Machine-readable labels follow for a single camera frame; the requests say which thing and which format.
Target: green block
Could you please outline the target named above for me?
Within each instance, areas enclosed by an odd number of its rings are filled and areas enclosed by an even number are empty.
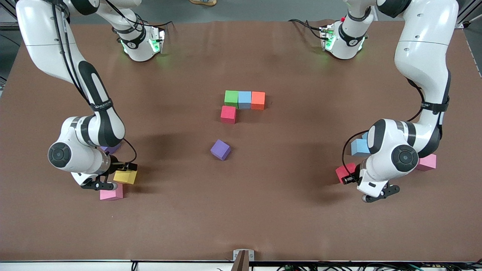
[[[238,109],[238,91],[237,90],[226,90],[224,95],[224,105],[230,107],[236,107]]]

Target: yellow block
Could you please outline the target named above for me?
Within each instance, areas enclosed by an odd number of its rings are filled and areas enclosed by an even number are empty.
[[[114,181],[124,184],[134,184],[135,176],[137,175],[136,170],[128,170],[128,171],[116,171],[114,175]]]

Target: stacked blocks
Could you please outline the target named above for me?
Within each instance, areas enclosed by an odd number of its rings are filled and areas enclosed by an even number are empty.
[[[350,173],[354,173],[356,167],[357,166],[355,165],[355,163],[347,164],[347,169],[350,171]],[[335,171],[336,171],[336,175],[338,176],[338,180],[340,181],[340,183],[343,184],[344,183],[343,178],[349,175],[347,170],[345,169],[344,166],[341,166],[337,168]]]
[[[239,109],[251,108],[251,91],[240,91],[238,93],[238,108]]]
[[[351,142],[351,155],[352,156],[369,156],[370,151],[368,150],[368,142],[366,139],[355,139]]]
[[[211,153],[217,158],[219,158],[221,161],[224,161],[230,152],[231,147],[219,139],[211,148]]]
[[[117,151],[117,149],[121,146],[121,144],[117,144],[115,147],[100,147],[104,152],[109,152],[112,154]]]
[[[251,93],[251,109],[264,110],[265,97],[266,97],[266,94],[264,92],[253,91]]]
[[[115,190],[100,190],[100,200],[102,201],[114,201],[124,198],[122,184],[117,184]]]
[[[224,104],[226,106],[238,108],[238,94],[236,90],[226,90],[224,95]]]
[[[432,169],[435,169],[437,166],[437,155],[431,154],[427,157],[420,158],[418,160],[418,165],[415,169],[421,170],[421,171],[429,171]]]
[[[114,175],[114,181],[124,184],[134,184],[137,170],[117,170]]]
[[[236,123],[236,107],[223,106],[221,109],[221,122],[235,124]]]

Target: gray floor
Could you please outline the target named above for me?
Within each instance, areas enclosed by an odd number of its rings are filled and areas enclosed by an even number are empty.
[[[468,0],[459,0],[461,5]],[[193,5],[188,0],[144,0],[134,11],[150,22],[204,23],[211,21],[257,20],[287,21],[297,18],[318,21],[339,19],[346,14],[342,0],[218,0],[214,7]],[[482,6],[474,13],[482,13]],[[378,13],[379,20],[392,20]],[[0,22],[13,19],[0,8]],[[93,14],[72,18],[73,24],[105,24],[106,21]],[[482,66],[482,20],[474,22],[464,30],[475,60]],[[17,43],[21,42],[19,32],[1,32]],[[0,37],[0,76],[8,77],[18,46]]]

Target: shoe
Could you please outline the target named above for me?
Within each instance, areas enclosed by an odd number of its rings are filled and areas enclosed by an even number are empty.
[[[196,5],[205,5],[205,6],[214,6],[217,3],[217,0],[189,0],[189,2],[196,4]]]

